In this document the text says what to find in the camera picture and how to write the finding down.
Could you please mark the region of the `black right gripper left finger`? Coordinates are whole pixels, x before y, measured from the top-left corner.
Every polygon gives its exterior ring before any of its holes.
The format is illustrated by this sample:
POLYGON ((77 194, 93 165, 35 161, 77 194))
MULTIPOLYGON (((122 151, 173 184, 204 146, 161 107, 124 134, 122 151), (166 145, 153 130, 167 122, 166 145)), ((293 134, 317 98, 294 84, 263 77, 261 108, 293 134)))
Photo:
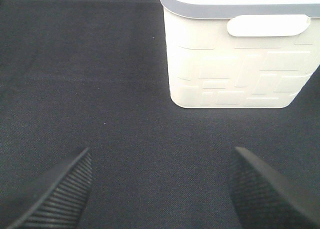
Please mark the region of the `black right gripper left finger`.
POLYGON ((90 148, 80 147, 4 199, 6 229, 75 229, 93 183, 90 148))

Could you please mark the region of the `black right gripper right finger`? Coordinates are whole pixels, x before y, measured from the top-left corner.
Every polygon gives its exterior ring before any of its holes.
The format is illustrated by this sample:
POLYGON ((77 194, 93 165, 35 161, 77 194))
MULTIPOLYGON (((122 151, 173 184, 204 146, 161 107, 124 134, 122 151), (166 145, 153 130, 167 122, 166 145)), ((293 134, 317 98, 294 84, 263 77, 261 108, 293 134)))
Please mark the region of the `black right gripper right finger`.
POLYGON ((320 227, 320 197, 244 147, 231 154, 228 192, 244 229, 320 227))

